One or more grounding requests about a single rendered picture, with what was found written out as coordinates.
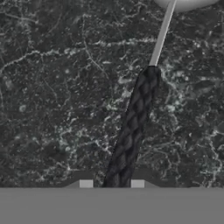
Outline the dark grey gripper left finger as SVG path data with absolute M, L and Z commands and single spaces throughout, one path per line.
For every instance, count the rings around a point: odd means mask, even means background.
M 68 180 L 66 188 L 93 188 L 94 176 L 91 171 L 76 171 Z

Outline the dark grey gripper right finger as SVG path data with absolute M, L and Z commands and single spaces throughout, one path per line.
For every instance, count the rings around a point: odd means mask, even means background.
M 135 170 L 131 178 L 132 188 L 156 188 L 158 187 L 155 180 L 147 169 Z

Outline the black-handled metal spatula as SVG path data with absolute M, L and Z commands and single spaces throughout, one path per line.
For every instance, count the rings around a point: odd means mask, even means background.
M 218 3 L 220 0 L 153 0 L 165 9 L 157 42 L 149 65 L 136 78 L 122 127 L 103 180 L 103 187 L 131 187 L 144 127 L 149 120 L 150 110 L 158 91 L 161 70 L 158 61 L 174 12 L 193 11 Z

